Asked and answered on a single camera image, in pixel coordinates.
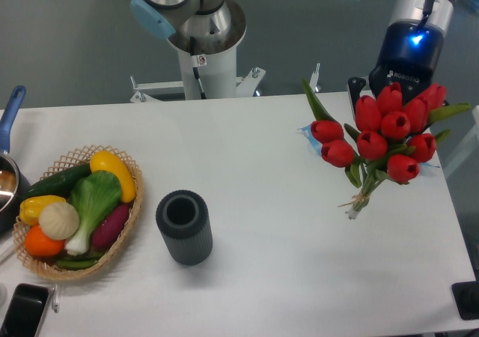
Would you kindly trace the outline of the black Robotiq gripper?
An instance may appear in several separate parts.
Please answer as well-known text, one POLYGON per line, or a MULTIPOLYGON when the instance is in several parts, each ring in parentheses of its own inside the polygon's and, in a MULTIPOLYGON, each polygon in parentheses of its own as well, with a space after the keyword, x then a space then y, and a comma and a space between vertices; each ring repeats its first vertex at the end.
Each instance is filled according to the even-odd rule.
MULTIPOLYGON (((394 82, 400 85, 403 102, 408 103, 431 86, 444 37, 434 28, 418 29, 409 22, 395 22, 388 27, 369 85, 375 96, 394 82)), ((361 92, 367 87, 366 76, 347 80, 347 92, 353 118, 361 92)))

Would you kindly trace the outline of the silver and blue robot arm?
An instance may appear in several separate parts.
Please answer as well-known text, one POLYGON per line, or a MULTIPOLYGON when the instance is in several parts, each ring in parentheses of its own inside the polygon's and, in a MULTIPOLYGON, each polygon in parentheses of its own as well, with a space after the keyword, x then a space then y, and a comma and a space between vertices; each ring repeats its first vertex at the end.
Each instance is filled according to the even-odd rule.
MULTIPOLYGON (((352 102, 363 89, 378 94, 398 83, 406 100, 431 84, 456 0, 396 0, 374 69, 351 78, 352 102)), ((249 97, 263 77, 252 70, 237 76, 237 46, 245 15, 232 0, 131 0, 142 28, 177 51, 186 99, 249 97)))

